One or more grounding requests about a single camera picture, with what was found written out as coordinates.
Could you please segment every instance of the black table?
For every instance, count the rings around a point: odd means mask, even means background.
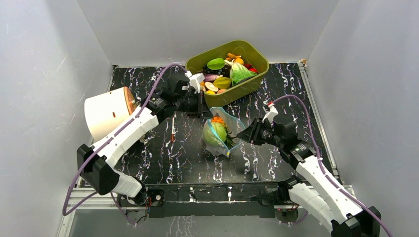
[[[128,86],[137,100],[145,98],[163,67],[115,68],[111,90]],[[182,73],[173,67],[163,76]],[[315,121],[310,101],[297,63],[272,64],[260,85],[253,92],[227,106],[225,110],[248,126],[253,118],[263,117],[264,101],[271,101],[285,94],[294,94],[305,103],[310,112],[316,142],[324,164],[327,159],[325,146]],[[303,107],[295,100],[276,103],[283,122],[295,121],[298,135],[312,145]],[[182,113],[175,117],[176,141],[170,143],[171,118],[146,134],[146,142],[135,143],[121,158],[116,169],[142,180],[147,185],[156,184],[214,184],[243,182],[278,182],[296,172],[285,163],[271,145],[254,146],[243,143],[230,157],[213,156],[205,150],[201,138],[203,119],[190,119]]]

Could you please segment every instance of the white cylindrical container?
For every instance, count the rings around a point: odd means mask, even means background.
[[[84,102],[84,116],[95,141],[104,138],[135,110],[135,99],[128,87],[103,93]]]

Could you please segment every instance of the ziplock bag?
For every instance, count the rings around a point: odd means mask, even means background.
[[[243,142],[235,137],[245,129],[245,126],[222,107],[212,107],[210,110],[214,117],[221,117],[221,119],[208,119],[205,122],[202,131],[202,138],[206,144],[205,150],[214,156],[225,155],[228,157],[230,152]]]

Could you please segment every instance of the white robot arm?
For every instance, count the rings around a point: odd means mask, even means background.
[[[254,119],[237,137],[254,145],[268,143],[278,147],[283,160],[303,176],[318,193],[309,190],[298,177],[292,176],[280,182],[279,199],[290,200],[303,206],[331,232],[332,236],[379,236],[380,228],[377,221],[342,193],[346,190],[326,169],[323,173],[320,168],[323,164],[318,162],[316,151],[298,139],[295,123],[275,123],[274,117],[278,112],[273,103],[269,103],[264,110],[265,117]],[[380,216],[375,207],[369,210]]]
[[[81,176],[100,194],[115,192],[126,195],[135,203],[147,199],[147,187],[140,180],[114,169],[121,156],[145,133],[158,126],[175,111],[187,112],[191,118],[211,118],[199,82],[202,74],[189,72],[173,75],[168,79],[168,88],[161,94],[153,94],[147,106],[136,110],[111,133],[92,146],[81,145],[77,150],[79,168],[87,162]]]

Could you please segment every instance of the wire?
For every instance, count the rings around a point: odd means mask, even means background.
[[[294,211],[294,210],[297,210],[297,209],[298,209],[298,207],[300,207],[300,205],[294,202],[294,203],[293,203],[293,206],[291,207],[291,209],[288,209],[288,210],[290,210],[290,211]]]
[[[151,201],[151,197],[150,197],[150,204],[148,205],[148,209],[147,209],[147,214],[150,214],[150,207],[151,207],[151,204],[152,204],[153,202]]]
[[[320,170],[322,171],[323,175],[326,177],[326,179],[335,187],[335,188],[339,188],[339,186],[334,182],[334,180],[329,177],[329,175],[326,174],[324,165],[322,163],[322,159],[320,158],[320,150],[319,147],[317,146],[316,141],[314,140],[314,134],[313,134],[313,128],[311,125],[311,120],[310,120],[310,114],[308,113],[307,107],[305,106],[304,102],[298,98],[295,95],[284,95],[281,96],[279,98],[277,98],[276,100],[272,101],[272,103],[276,103],[279,100],[285,99],[285,98],[294,98],[296,99],[304,108],[304,112],[306,114],[307,117],[307,122],[308,122],[308,128],[310,130],[310,136],[311,136],[311,140],[313,142],[314,148],[316,149],[316,153],[317,153],[317,162],[319,163],[319,167]],[[348,192],[346,192],[343,189],[339,189],[339,191],[345,195],[347,198],[349,198],[351,201],[355,202],[357,205],[359,205],[363,210],[365,210],[368,214],[370,214],[381,226],[382,228],[385,230],[385,232],[387,233],[387,235],[389,237],[393,237],[393,234],[390,232],[390,230],[388,229],[388,227],[385,225],[385,223],[383,221],[381,221],[372,211],[370,211],[362,202],[360,202],[359,200],[357,200],[356,198],[354,198],[352,195],[350,195]]]
[[[142,217],[140,217],[140,219],[138,219],[138,221],[137,221],[137,223],[136,224],[138,224],[140,221],[141,221],[141,219],[143,219],[143,218],[145,218],[145,217],[147,217],[148,215],[144,215],[144,216],[142,216]]]
[[[129,218],[128,215],[124,212],[124,210],[122,210],[122,208],[118,205],[117,201],[115,200],[114,194],[112,192],[111,192],[111,197],[112,197],[112,200],[115,203],[115,206],[117,206],[117,208],[119,209],[119,211],[121,211],[122,215],[126,218],[126,220],[128,222],[130,222],[131,224],[133,224],[134,226],[136,226],[137,223],[135,221],[133,221],[131,218]]]
[[[140,111],[135,115],[135,118],[130,119],[126,124],[124,124],[118,131],[115,132],[114,137],[116,137],[120,132],[122,132],[128,125],[130,125],[136,118],[140,117],[140,114],[143,112],[144,108],[147,106],[148,102],[150,101],[151,96],[153,95],[154,90],[156,90],[157,84],[159,83],[160,79],[162,79],[163,74],[172,66],[177,66],[180,69],[182,69],[183,71],[187,72],[187,70],[181,66],[180,64],[177,63],[172,63],[168,66],[166,66],[165,68],[163,68],[163,70],[160,72],[159,76],[157,77],[156,81],[154,82],[153,87],[151,88],[151,91],[149,93],[149,95],[147,96],[147,99],[145,100],[143,106],[141,107]],[[101,151],[105,146],[107,146],[114,138],[110,137],[102,146],[100,146],[96,151],[94,151],[87,159],[86,161],[80,166],[80,168],[78,169],[77,173],[75,174],[70,186],[68,187],[67,190],[67,195],[65,197],[64,200],[64,204],[63,204],[63,210],[62,210],[62,214],[63,216],[67,216],[68,214],[70,214],[71,212],[73,212],[78,206],[80,206],[84,201],[86,201],[87,199],[89,199],[90,197],[92,197],[93,195],[95,195],[97,192],[94,192],[92,194],[90,194],[89,196],[83,198],[79,203],[77,203],[76,205],[74,205],[73,208],[71,208],[68,212],[67,210],[67,205],[68,202],[70,200],[70,195],[71,192],[73,191],[73,187],[76,185],[77,179],[80,176],[80,174],[83,172],[84,168],[86,167],[86,165],[93,159],[93,157],[95,157],[95,155],[97,155],[97,153],[99,151]],[[124,211],[122,211],[121,207],[119,207],[119,205],[116,203],[115,198],[113,197],[113,194],[111,192],[111,196],[112,199],[114,200],[115,205],[118,207],[118,209],[122,212],[122,214],[129,219]]]
[[[295,221],[295,222],[281,222],[281,224],[284,225],[296,225],[301,223],[306,217],[308,216],[308,211],[305,211],[304,215],[301,217],[301,219]]]

